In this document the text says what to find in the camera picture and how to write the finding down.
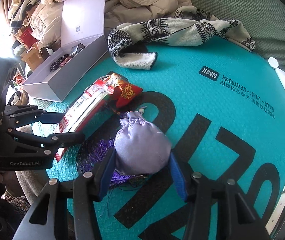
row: open gift box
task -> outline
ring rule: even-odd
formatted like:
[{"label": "open gift box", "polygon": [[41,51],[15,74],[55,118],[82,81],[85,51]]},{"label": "open gift box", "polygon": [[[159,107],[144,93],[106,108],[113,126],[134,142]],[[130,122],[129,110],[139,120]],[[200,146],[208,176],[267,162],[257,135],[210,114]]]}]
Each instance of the open gift box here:
[{"label": "open gift box", "polygon": [[[107,52],[103,34],[105,0],[62,0],[61,48],[48,57],[24,82],[33,98],[62,102],[82,76]],[[85,48],[63,67],[50,72],[52,62],[79,43]]]}]

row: silver bolt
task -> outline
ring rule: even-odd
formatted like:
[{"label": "silver bolt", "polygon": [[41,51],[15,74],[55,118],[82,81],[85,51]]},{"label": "silver bolt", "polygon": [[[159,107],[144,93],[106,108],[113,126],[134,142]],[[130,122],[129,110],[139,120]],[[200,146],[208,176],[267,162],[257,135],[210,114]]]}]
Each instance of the silver bolt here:
[{"label": "silver bolt", "polygon": [[55,185],[55,184],[57,184],[57,182],[58,182],[57,179],[50,179],[50,180],[49,180],[49,184],[50,184],[50,185]]},{"label": "silver bolt", "polygon": [[195,179],[199,179],[199,178],[201,178],[201,173],[200,172],[194,172],[193,173],[193,178],[195,178]]},{"label": "silver bolt", "polygon": [[86,171],[86,172],[83,174],[83,176],[84,176],[85,178],[90,178],[90,177],[92,177],[92,172],[91,172],[91,171]]},{"label": "silver bolt", "polygon": [[234,179],[228,179],[227,180],[227,183],[231,186],[234,186],[235,185],[235,180]]}]

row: black and white patterned scarf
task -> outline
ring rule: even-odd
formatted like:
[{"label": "black and white patterned scarf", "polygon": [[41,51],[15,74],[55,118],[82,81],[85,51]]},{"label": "black and white patterned scarf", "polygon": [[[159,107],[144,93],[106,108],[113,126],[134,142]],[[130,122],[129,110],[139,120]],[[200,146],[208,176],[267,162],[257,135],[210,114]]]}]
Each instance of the black and white patterned scarf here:
[{"label": "black and white patterned scarf", "polygon": [[149,70],[157,59],[157,52],[128,53],[126,50],[130,46],[137,42],[199,46],[215,35],[250,52],[255,49],[255,41],[240,21],[219,20],[214,15],[193,6],[180,7],[174,18],[119,25],[108,36],[108,49],[120,67]]}]

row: box lid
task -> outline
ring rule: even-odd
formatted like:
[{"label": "box lid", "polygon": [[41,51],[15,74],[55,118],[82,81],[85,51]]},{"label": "box lid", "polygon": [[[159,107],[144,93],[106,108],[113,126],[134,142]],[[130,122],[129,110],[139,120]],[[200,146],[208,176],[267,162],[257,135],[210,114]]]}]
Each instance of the box lid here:
[{"label": "box lid", "polygon": [[103,35],[105,0],[63,0],[61,48],[69,50]]}]

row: snack package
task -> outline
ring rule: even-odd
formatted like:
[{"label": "snack package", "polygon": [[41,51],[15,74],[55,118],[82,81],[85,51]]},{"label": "snack package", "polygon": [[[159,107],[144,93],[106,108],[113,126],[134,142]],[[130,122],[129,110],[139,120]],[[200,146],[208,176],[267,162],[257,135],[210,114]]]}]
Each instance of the snack package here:
[{"label": "snack package", "polygon": [[114,88],[114,93],[111,96],[111,99],[116,100],[116,108],[121,108],[127,105],[143,90],[142,88],[125,81],[116,73],[111,74],[104,80],[104,82]]},{"label": "snack package", "polygon": [[[113,93],[114,89],[111,86],[106,85],[102,80],[96,80],[67,111],[56,133],[80,131]],[[67,149],[58,149],[55,156],[57,161],[61,160]]]}]

